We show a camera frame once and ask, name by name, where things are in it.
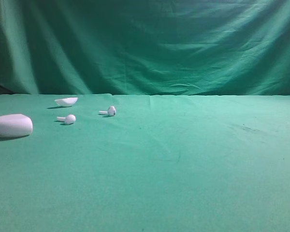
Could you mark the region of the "white earbud with dark tip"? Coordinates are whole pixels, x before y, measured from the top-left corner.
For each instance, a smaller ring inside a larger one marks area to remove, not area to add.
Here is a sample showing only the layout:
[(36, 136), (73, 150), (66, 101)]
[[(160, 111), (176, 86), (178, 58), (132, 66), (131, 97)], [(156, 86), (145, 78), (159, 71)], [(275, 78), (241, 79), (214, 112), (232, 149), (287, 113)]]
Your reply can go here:
[(110, 106), (107, 111), (99, 111), (99, 115), (115, 116), (116, 115), (116, 108), (114, 106)]

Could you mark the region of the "white earbud near left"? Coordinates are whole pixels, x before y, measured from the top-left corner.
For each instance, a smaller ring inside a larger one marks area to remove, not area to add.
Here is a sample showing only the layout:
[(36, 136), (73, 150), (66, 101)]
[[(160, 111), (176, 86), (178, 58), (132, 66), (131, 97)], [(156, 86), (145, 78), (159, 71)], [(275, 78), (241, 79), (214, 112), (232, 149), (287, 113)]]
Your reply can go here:
[(74, 124), (76, 122), (76, 116), (72, 114), (66, 117), (57, 116), (57, 121), (63, 122), (65, 125)]

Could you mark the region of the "white earbud case lid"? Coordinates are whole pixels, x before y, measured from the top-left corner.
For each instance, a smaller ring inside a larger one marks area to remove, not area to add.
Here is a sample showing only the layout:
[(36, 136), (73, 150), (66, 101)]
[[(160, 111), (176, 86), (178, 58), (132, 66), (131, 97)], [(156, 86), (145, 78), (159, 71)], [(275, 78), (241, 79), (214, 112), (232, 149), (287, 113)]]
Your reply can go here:
[(71, 107), (74, 105), (78, 100), (78, 97), (69, 97), (69, 98), (63, 98), (63, 99), (56, 99), (54, 102), (61, 107)]

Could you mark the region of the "white earbud case base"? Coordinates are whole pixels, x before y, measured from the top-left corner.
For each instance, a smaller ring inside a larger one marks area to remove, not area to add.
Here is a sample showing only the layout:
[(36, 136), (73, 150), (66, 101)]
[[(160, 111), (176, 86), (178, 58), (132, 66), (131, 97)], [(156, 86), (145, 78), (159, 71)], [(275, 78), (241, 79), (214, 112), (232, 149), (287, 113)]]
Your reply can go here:
[(0, 138), (17, 138), (31, 135), (32, 120), (23, 114), (0, 116)]

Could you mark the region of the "green backdrop cloth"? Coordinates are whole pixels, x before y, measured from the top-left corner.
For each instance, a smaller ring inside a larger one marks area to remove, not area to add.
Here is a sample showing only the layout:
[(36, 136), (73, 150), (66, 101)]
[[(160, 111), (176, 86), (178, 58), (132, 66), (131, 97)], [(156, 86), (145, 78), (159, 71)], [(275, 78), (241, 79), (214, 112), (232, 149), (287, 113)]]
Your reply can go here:
[(0, 94), (290, 95), (290, 0), (0, 0)]

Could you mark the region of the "green table cloth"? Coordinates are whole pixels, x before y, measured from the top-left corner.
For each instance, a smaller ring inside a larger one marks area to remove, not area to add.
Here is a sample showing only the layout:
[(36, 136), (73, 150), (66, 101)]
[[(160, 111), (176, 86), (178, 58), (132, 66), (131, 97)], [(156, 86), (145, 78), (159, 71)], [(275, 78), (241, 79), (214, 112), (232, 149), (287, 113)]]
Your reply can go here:
[(0, 95), (0, 232), (290, 232), (290, 96), (55, 98)]

